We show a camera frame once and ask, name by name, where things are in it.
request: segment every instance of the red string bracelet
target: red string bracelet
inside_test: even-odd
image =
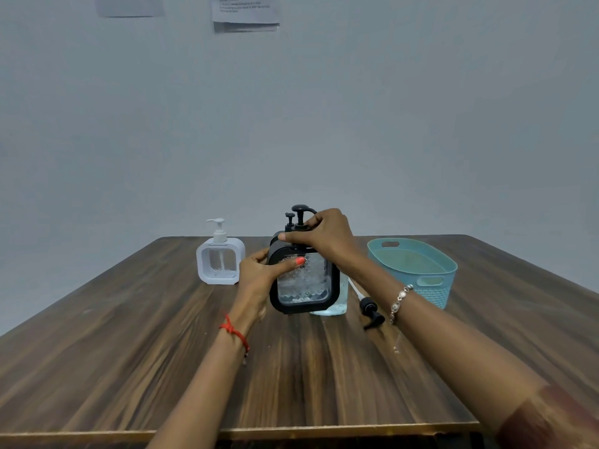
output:
[[[247,352],[250,351],[250,345],[247,343],[246,338],[243,336],[243,334],[239,331],[237,331],[233,325],[231,324],[231,321],[229,319],[229,315],[225,314],[225,318],[226,318],[226,323],[223,323],[219,326],[220,328],[225,329],[229,334],[235,334],[237,337],[239,337],[239,339],[241,339],[241,343],[243,344],[243,347],[246,349],[246,354],[244,357],[247,357]]]

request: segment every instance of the basket handle hole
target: basket handle hole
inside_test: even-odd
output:
[[[443,277],[419,277],[416,285],[421,287],[436,287],[441,285],[444,280]]]

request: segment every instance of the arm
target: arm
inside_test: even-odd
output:
[[[264,316],[266,298],[273,280],[302,264],[291,259],[273,266],[263,264],[268,249],[240,264],[235,303],[229,313],[236,330],[247,335]],[[220,330],[183,396],[148,445],[148,449],[212,449],[245,348],[241,339]]]
[[[364,256],[339,210],[317,213],[310,232],[280,234],[284,241],[308,244],[355,279],[387,312],[403,284]],[[584,409],[509,351],[481,332],[410,292],[397,324],[472,414],[504,447],[553,447],[583,441],[599,447],[599,426]]]

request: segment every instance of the blue basket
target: blue basket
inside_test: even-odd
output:
[[[458,265],[443,252],[415,239],[378,238],[368,243],[368,257],[445,309]]]

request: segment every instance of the tabletop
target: tabletop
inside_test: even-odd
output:
[[[446,311],[599,416],[599,295],[463,235],[410,236],[453,258]],[[362,249],[374,236],[358,236]],[[0,441],[148,441],[211,346],[236,286],[198,278],[207,238],[160,238],[0,338]],[[241,238],[251,253],[267,237]],[[253,329],[221,438],[320,438],[480,430],[389,324],[285,316]]]

